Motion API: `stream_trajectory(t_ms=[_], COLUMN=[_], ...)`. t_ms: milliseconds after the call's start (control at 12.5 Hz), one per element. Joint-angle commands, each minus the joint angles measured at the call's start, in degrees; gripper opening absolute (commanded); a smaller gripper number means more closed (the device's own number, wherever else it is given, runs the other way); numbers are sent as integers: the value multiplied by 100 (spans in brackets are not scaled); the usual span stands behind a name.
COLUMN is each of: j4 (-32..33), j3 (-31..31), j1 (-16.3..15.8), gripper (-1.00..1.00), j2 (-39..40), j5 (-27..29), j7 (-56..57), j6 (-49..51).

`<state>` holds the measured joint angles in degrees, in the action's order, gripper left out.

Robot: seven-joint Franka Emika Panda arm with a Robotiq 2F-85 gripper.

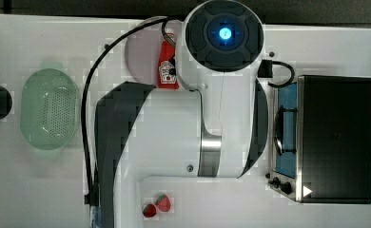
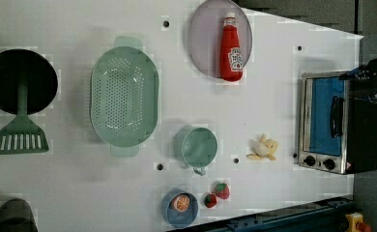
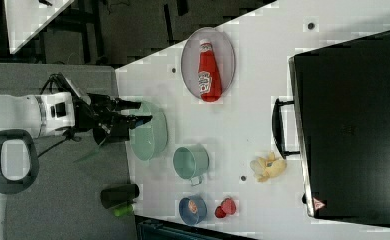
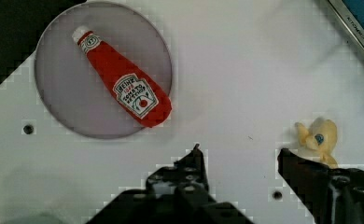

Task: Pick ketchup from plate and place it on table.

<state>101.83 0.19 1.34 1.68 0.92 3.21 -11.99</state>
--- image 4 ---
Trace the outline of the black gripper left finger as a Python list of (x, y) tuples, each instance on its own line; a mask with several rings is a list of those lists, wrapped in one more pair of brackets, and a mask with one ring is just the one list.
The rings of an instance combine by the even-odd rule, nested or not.
[(209, 194), (200, 146), (151, 174), (143, 189), (120, 193), (86, 224), (254, 224)]

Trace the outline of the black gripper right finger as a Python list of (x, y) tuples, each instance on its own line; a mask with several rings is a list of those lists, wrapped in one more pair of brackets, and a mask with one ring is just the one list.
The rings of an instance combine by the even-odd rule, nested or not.
[(314, 217), (315, 224), (364, 224), (364, 171), (331, 169), (283, 148), (278, 173)]

